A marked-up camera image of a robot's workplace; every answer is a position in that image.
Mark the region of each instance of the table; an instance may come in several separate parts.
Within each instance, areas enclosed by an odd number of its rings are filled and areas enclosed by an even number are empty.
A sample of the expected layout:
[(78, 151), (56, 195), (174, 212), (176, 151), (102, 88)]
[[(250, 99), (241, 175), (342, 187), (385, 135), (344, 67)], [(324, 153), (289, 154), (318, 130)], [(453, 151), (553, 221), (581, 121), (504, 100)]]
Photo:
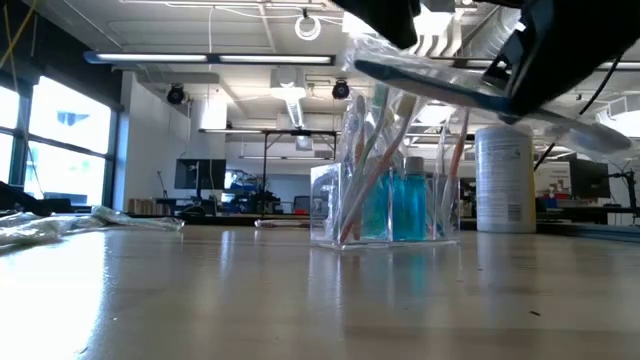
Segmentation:
[(307, 238), (187, 226), (0, 249), (0, 359), (640, 358), (638, 245)]

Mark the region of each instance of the blue liquid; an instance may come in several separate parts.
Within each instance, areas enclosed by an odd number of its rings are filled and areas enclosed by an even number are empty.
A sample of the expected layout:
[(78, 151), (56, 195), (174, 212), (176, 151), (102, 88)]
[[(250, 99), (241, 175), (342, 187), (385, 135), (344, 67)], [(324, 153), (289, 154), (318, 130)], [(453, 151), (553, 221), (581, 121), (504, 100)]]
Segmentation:
[(424, 175), (393, 176), (393, 241), (427, 240), (427, 184)]
[(389, 175), (378, 177), (362, 206), (362, 238), (389, 239)]

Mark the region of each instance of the laboratory room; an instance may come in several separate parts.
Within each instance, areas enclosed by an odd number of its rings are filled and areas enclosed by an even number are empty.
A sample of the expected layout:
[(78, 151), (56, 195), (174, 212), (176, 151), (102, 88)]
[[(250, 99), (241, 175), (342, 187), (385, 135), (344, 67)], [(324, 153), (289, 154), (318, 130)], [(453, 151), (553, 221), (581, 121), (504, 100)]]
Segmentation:
[(0, 359), (640, 359), (640, 1), (0, 6)]

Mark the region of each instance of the white cylindrical container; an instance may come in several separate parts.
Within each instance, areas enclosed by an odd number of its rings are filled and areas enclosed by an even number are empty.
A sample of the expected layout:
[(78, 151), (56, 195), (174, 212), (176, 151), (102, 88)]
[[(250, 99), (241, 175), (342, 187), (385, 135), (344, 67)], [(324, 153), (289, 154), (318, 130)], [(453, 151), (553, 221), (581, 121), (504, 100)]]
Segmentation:
[(536, 230), (531, 137), (510, 126), (476, 132), (478, 231)]

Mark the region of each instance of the desk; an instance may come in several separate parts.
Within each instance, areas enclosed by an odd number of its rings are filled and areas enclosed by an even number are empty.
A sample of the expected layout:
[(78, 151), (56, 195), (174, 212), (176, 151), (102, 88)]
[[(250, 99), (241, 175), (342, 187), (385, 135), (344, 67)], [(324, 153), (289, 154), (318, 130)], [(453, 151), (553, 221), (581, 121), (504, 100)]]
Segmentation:
[(340, 254), (189, 226), (2, 249), (0, 358), (640, 358), (640, 246), (463, 234)]

